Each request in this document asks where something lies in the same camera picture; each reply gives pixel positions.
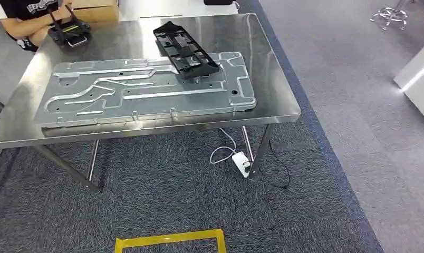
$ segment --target table top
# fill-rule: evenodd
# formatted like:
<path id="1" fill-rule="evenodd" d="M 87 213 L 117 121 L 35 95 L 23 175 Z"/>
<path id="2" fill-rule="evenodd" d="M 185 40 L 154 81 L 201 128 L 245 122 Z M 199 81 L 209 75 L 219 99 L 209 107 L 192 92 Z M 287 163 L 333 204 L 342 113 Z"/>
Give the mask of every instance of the table top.
<path id="1" fill-rule="evenodd" d="M 183 26 L 206 52 L 241 52 L 257 106 L 251 111 L 42 129 L 33 119 L 53 67 L 61 62 L 161 57 L 152 31 L 172 21 Z M 92 41 L 61 50 L 49 37 L 27 67 L 0 115 L 0 148 L 96 139 L 124 138 L 177 131 L 239 127 L 296 121 L 301 109 L 255 14 L 182 18 L 145 18 L 100 24 Z"/>

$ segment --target white power adapter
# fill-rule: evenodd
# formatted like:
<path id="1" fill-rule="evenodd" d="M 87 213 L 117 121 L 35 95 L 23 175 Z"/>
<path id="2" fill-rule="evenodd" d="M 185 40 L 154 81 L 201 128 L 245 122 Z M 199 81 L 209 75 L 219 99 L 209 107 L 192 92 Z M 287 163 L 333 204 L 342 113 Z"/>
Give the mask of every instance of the white power adapter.
<path id="1" fill-rule="evenodd" d="M 251 162 L 248 160 L 248 157 L 246 157 L 243 152 L 238 152 L 232 156 L 232 160 L 242 173 L 243 177 L 247 178 L 249 176 L 249 172 L 246 172 L 245 169 L 251 166 Z"/>

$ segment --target aluminum plate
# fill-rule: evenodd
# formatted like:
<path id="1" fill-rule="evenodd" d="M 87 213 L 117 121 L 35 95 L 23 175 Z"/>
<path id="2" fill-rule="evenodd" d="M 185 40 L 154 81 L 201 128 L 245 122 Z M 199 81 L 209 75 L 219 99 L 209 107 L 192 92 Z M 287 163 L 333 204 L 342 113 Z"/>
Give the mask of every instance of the aluminum plate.
<path id="1" fill-rule="evenodd" d="M 220 65 L 220 72 L 190 80 L 183 80 L 167 57 L 60 63 L 35 123 L 58 128 L 254 108 L 254 90 L 242 55 L 227 52 L 210 57 Z"/>

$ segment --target yellow tape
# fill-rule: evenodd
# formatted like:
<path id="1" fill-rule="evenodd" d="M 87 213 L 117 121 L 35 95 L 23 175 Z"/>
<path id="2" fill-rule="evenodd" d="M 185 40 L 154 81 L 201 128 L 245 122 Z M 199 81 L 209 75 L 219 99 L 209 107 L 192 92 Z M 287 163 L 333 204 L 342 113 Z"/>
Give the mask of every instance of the yellow tape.
<path id="1" fill-rule="evenodd" d="M 63 33 L 69 32 L 69 31 L 74 30 L 76 28 L 79 28 L 79 26 L 78 25 L 71 25 L 71 26 L 63 29 Z"/>
<path id="2" fill-rule="evenodd" d="M 172 235 L 138 237 L 133 239 L 115 240 L 114 253 L 122 253 L 124 248 L 141 247 L 155 244 L 168 244 L 171 242 L 193 241 L 216 238 L 218 253 L 226 253 L 225 236 L 223 230 L 213 229 L 187 233 L 174 233 Z"/>

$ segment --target black plastic part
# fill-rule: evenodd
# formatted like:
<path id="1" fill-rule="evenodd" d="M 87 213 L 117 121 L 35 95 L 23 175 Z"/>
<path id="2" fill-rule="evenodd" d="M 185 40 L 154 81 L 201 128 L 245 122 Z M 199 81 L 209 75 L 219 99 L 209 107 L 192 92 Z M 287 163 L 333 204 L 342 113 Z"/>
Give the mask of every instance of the black plastic part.
<path id="1" fill-rule="evenodd" d="M 52 12 L 48 10 L 54 22 L 54 27 L 49 29 L 49 35 L 57 44 L 66 47 L 86 44 L 91 39 L 89 24 L 79 20 L 68 6 L 65 7 L 71 13 L 72 19 L 64 24 L 56 21 Z"/>
<path id="2" fill-rule="evenodd" d="M 184 79 L 209 75 L 220 71 L 220 67 L 198 45 L 190 34 L 171 21 L 153 30 L 158 47 L 167 55 Z"/>
<path id="3" fill-rule="evenodd" d="M 231 5 L 233 0 L 204 0 L 205 5 Z"/>

